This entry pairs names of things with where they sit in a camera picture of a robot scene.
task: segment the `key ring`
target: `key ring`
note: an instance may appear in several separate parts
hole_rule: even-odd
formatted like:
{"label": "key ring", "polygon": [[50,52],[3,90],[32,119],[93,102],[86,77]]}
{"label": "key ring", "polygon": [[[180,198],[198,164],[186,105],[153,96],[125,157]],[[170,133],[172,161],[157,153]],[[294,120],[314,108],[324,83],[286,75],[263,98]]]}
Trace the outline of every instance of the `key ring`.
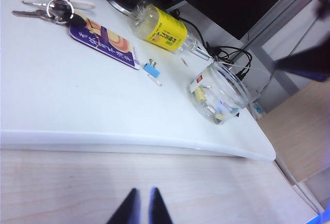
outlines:
{"label": "key ring", "polygon": [[[51,15],[51,13],[50,13],[50,6],[51,6],[51,4],[52,3],[54,3],[54,2],[56,2],[56,1],[58,1],[58,0],[49,0],[49,2],[47,3],[47,5],[46,5],[46,13],[47,13],[47,15],[48,15],[48,17],[49,18],[51,18],[52,17],[52,15]],[[60,1],[64,1],[65,3],[67,3],[69,6],[70,6],[70,9],[71,9],[71,16],[70,16],[70,19],[72,19],[72,17],[73,17],[73,14],[74,14],[74,8],[73,8],[73,5],[68,1],[68,0],[60,0]],[[58,16],[56,16],[55,18],[54,18],[54,22],[56,23],[56,24],[59,24],[59,25],[63,25],[63,24],[66,24],[66,23],[68,23],[68,22],[62,22],[62,21],[60,21],[60,18],[58,17]]]}

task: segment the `white table surface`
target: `white table surface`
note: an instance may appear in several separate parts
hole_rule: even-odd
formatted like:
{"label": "white table surface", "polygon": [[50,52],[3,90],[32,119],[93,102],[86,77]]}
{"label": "white table surface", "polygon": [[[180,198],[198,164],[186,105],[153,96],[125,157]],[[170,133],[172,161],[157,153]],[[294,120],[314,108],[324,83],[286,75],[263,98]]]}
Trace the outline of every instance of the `white table surface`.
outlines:
{"label": "white table surface", "polygon": [[157,61],[163,86],[145,71],[74,41],[65,26],[12,15],[12,10],[35,9],[21,0],[2,0],[3,148],[86,150],[80,145],[90,145],[87,150],[100,146],[99,151],[107,151],[103,145],[123,145],[116,151],[152,152],[150,146],[158,145],[153,147],[158,152],[177,147],[197,149],[192,154],[275,159],[272,145],[247,110],[217,126],[194,108],[187,87],[209,62],[191,54],[184,57],[185,67],[179,57],[134,38],[127,17],[106,0],[87,1],[96,8],[83,13],[130,40],[142,64],[149,58]]}

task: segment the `clear plastic container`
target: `clear plastic container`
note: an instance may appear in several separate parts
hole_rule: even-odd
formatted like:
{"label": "clear plastic container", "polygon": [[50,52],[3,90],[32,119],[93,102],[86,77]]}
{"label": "clear plastic container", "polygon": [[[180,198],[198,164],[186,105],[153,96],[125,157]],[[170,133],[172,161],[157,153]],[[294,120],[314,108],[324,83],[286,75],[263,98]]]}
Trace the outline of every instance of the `clear plastic container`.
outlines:
{"label": "clear plastic container", "polygon": [[245,85],[221,62],[213,62],[190,84],[198,111],[219,125],[237,115],[250,101]]}
{"label": "clear plastic container", "polygon": [[140,1],[130,14],[129,25],[139,39],[158,45],[174,54],[190,51],[208,60],[211,56],[202,51],[198,41],[181,22],[147,1]]}

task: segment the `plastic bottle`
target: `plastic bottle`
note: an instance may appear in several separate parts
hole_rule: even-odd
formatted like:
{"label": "plastic bottle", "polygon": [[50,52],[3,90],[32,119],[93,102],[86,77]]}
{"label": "plastic bottle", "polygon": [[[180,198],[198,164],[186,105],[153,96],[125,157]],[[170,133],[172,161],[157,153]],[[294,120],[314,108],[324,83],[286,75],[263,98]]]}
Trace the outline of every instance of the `plastic bottle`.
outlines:
{"label": "plastic bottle", "polygon": [[208,60],[211,56],[198,47],[198,41],[181,22],[147,1],[140,1],[130,14],[129,25],[139,39],[174,54],[190,51]]}

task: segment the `keychain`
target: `keychain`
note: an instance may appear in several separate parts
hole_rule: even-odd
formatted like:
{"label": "keychain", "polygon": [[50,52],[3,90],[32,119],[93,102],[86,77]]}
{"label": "keychain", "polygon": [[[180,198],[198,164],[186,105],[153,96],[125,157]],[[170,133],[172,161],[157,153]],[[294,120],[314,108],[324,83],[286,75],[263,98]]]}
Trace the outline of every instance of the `keychain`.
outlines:
{"label": "keychain", "polygon": [[36,11],[12,11],[21,17],[41,18],[57,25],[69,25],[70,35],[77,41],[98,50],[132,68],[140,69],[131,44],[121,36],[90,20],[88,17],[75,12],[75,9],[90,9],[93,3],[70,0],[49,0],[47,3],[25,2],[45,9]]}

